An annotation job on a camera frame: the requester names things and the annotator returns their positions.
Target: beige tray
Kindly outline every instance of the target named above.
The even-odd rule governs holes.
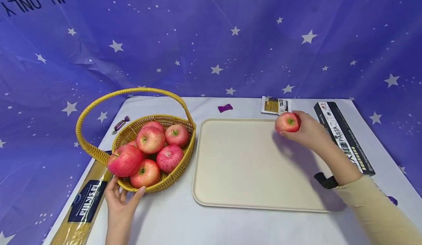
[[[328,212],[345,208],[313,178],[331,172],[314,152],[274,131],[274,120],[208,119],[200,128],[192,192],[205,206]]]

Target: wicker basket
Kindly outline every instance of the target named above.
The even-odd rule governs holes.
[[[136,138],[136,135],[138,134],[139,130],[141,129],[144,124],[150,121],[158,121],[161,123],[164,128],[168,128],[171,125],[180,124],[183,125],[189,132],[189,143],[183,147],[183,158],[180,161],[180,163],[177,165],[177,167],[169,174],[162,172],[160,181],[150,187],[147,187],[146,192],[160,192],[167,187],[174,184],[177,179],[183,174],[184,170],[186,169],[187,165],[189,164],[190,158],[193,153],[193,148],[195,145],[195,131],[196,131],[196,125],[192,120],[192,117],[186,107],[186,104],[184,101],[176,94],[161,90],[161,89],[152,89],[152,88],[133,88],[133,89],[123,89],[119,90],[113,93],[109,93],[105,96],[102,96],[101,98],[95,100],[92,102],[86,109],[81,113],[80,117],[77,121],[76,126],[76,134],[78,141],[81,145],[81,148],[84,149],[92,158],[95,160],[101,162],[103,165],[107,164],[107,161],[109,159],[109,155],[103,152],[102,150],[98,149],[94,145],[87,142],[84,137],[82,136],[82,122],[85,119],[88,112],[91,111],[92,108],[100,104],[101,102],[113,97],[122,95],[125,93],[134,93],[134,92],[155,92],[155,93],[161,93],[163,95],[169,96],[173,99],[175,99],[180,105],[182,105],[183,109],[186,112],[187,120],[171,116],[171,115],[149,115],[146,117],[139,118],[137,120],[131,121],[128,125],[126,125],[117,135],[114,139],[112,151],[119,148],[121,145],[127,144],[128,142],[131,142]],[[136,192],[138,189],[133,187],[129,181],[128,178],[120,178],[118,181],[119,185],[130,192]]]

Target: basket handle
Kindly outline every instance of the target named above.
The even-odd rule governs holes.
[[[78,142],[81,145],[81,148],[84,149],[90,156],[99,156],[102,157],[102,160],[108,160],[109,155],[107,153],[105,153],[104,151],[98,149],[97,147],[95,147],[94,145],[90,144],[89,142],[87,142],[87,140],[85,140],[85,138],[82,136],[82,123],[86,117],[86,115],[88,115],[88,113],[92,110],[92,108],[94,108],[95,106],[97,106],[98,104],[100,104],[101,102],[108,100],[109,98],[112,98],[114,96],[118,96],[118,95],[122,95],[125,93],[134,93],[134,92],[154,92],[154,93],[160,93],[163,94],[165,96],[169,96],[170,98],[175,99],[178,103],[180,103],[180,105],[183,107],[183,109],[185,110],[186,113],[186,117],[187,120],[189,121],[189,123],[191,123],[191,125],[193,127],[195,127],[195,123],[192,120],[192,117],[186,107],[186,104],[184,103],[184,101],[182,100],[181,97],[179,97],[178,95],[176,95],[175,93],[172,92],[168,92],[166,90],[162,90],[162,89],[154,89],[154,88],[131,88],[131,89],[122,89],[122,90],[118,90],[115,92],[111,92],[107,95],[104,95],[98,99],[96,99],[94,102],[92,102],[91,104],[89,104],[88,107],[86,107],[86,109],[84,109],[84,111],[82,111],[81,115],[78,118],[77,121],[77,126],[76,126],[76,134],[77,134],[77,139]]]

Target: sleeve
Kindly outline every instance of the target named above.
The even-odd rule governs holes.
[[[422,245],[416,226],[368,176],[337,187],[337,192],[353,210],[373,245]]]

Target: black pasta box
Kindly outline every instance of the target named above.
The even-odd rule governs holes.
[[[324,125],[333,142],[341,148],[349,160],[364,175],[375,175],[349,124],[335,102],[318,102],[314,106],[319,122]]]

